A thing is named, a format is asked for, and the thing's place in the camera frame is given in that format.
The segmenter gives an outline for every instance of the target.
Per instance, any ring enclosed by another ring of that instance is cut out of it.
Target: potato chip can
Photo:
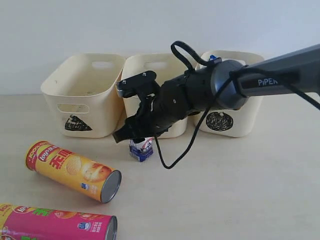
[[[25,164],[50,179],[102,203],[109,202],[121,183],[121,172],[47,141],[33,144]]]
[[[115,216],[0,203],[0,240],[115,240]]]

